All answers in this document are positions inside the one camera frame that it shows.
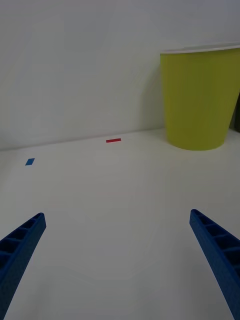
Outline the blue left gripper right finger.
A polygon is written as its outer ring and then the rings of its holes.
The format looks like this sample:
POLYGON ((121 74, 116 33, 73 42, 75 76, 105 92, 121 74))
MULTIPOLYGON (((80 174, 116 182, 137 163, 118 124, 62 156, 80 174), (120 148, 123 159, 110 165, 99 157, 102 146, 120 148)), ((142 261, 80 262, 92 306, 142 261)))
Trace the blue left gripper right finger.
POLYGON ((189 224, 233 318, 240 319, 240 240, 196 209, 189 224))

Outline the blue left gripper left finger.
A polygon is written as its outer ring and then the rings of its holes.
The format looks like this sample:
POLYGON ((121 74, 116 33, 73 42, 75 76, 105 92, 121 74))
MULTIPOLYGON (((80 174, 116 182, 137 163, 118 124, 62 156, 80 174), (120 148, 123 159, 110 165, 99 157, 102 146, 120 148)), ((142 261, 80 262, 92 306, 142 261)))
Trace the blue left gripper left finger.
POLYGON ((0 241, 0 319, 2 320, 45 229, 45 215, 40 212, 0 241))

